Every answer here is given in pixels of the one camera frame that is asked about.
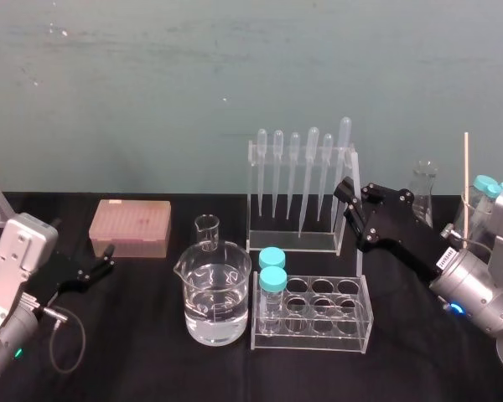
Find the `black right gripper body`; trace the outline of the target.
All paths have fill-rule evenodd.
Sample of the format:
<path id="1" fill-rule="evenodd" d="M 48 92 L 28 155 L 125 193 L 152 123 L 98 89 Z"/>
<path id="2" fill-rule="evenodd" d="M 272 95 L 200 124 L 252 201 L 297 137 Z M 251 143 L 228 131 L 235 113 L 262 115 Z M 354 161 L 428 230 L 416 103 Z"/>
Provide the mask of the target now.
<path id="1" fill-rule="evenodd" d="M 418 276 L 440 276 L 443 238 L 406 205 L 383 205 L 374 215 L 374 247 L 386 250 Z"/>

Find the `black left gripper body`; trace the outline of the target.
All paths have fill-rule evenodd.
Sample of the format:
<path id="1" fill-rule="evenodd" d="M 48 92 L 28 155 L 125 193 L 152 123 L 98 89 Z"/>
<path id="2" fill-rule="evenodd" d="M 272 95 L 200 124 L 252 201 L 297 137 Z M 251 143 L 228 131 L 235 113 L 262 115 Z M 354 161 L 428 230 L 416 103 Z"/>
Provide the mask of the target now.
<path id="1" fill-rule="evenodd" d="M 28 294 L 43 307 L 50 307 L 61 295 L 74 292 L 86 293 L 88 270 L 69 256 L 54 251 L 49 260 L 30 277 Z"/>

